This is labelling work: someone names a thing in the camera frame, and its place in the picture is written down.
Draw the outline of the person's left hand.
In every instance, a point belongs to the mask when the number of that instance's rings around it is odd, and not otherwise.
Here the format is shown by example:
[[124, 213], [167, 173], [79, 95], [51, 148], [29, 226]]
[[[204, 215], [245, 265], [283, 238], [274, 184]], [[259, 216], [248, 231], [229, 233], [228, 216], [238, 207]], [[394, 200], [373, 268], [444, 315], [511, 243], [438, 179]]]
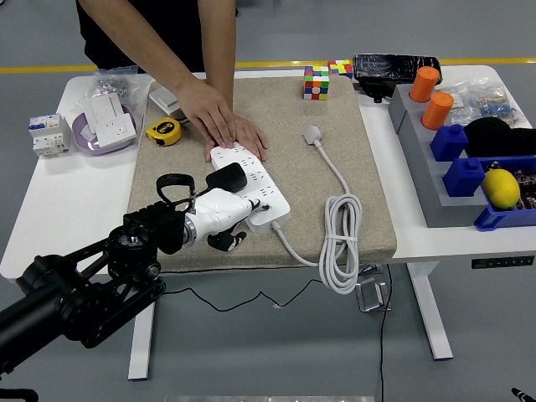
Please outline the person's left hand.
[[211, 161], [211, 151], [214, 148], [222, 147], [231, 149], [235, 146], [236, 142], [264, 162], [266, 160], [265, 153], [269, 147], [265, 133], [251, 121], [237, 114], [233, 114], [233, 122], [234, 131], [227, 131], [226, 134], [222, 134], [214, 122], [205, 125], [206, 162]]

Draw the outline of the person's right hand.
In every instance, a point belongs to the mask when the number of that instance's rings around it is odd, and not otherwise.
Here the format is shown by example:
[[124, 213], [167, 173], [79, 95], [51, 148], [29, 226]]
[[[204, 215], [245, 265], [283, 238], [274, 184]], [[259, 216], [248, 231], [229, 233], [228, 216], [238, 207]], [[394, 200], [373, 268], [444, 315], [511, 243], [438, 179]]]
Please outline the person's right hand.
[[193, 78], [181, 84], [174, 95], [178, 98], [183, 114], [209, 145], [234, 145], [234, 116], [224, 97], [215, 88]]

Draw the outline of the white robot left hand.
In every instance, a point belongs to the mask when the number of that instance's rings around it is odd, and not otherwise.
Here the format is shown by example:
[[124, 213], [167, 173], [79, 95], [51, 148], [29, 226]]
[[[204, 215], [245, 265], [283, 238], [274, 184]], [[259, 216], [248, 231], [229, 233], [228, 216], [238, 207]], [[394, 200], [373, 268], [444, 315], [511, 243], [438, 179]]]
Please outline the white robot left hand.
[[225, 252], [240, 245], [247, 234], [232, 234], [235, 227], [253, 212], [264, 212], [271, 207], [257, 198], [239, 195], [214, 188], [196, 198], [194, 208], [184, 220], [183, 245], [191, 247], [206, 238], [209, 246]]

